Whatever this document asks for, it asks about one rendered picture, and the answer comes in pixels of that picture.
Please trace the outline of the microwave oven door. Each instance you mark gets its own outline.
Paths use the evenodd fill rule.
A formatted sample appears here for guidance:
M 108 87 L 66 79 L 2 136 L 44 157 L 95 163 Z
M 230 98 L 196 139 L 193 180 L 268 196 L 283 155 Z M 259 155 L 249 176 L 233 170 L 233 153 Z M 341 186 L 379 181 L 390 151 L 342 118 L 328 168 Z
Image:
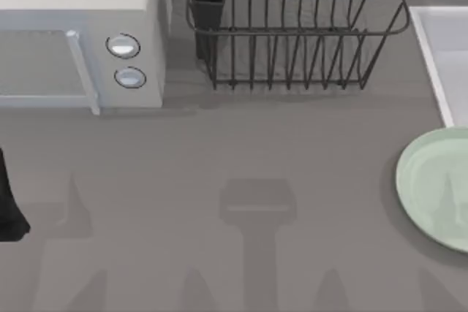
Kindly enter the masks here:
M 83 36 L 74 30 L 0 30 L 0 109 L 88 108 L 101 113 Z

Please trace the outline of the white sink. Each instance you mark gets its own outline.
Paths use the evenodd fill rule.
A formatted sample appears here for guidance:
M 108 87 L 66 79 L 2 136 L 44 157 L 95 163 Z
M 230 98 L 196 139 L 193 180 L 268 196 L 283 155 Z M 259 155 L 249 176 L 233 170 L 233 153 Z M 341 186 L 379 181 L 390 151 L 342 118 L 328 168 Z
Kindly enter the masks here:
M 468 6 L 409 10 L 442 122 L 468 128 Z

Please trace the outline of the pale green plate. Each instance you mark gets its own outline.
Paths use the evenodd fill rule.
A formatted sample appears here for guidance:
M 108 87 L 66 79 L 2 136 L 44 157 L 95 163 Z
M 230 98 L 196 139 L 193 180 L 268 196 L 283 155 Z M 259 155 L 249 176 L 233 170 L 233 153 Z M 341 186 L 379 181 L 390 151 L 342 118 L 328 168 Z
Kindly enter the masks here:
M 426 237 L 468 254 L 468 127 L 415 138 L 399 156 L 395 185 L 403 211 Z

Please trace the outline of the round microwave knob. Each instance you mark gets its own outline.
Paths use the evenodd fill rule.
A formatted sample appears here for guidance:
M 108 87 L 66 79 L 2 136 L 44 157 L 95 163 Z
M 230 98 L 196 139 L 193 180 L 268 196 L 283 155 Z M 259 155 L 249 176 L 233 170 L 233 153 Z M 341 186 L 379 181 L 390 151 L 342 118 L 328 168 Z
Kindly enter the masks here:
M 123 33 L 108 37 L 105 41 L 105 47 L 112 56 L 121 59 L 134 58 L 141 50 L 141 45 L 136 38 Z
M 139 89 L 147 81 L 146 74 L 134 66 L 124 67 L 114 72 L 114 80 L 123 88 Z

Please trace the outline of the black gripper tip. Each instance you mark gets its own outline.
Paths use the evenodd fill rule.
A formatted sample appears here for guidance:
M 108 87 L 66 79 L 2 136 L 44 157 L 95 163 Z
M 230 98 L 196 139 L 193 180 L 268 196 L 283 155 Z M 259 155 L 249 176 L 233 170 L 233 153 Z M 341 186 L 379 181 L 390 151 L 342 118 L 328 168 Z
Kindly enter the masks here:
M 18 242 L 30 233 L 31 226 L 18 207 L 0 148 L 0 243 Z

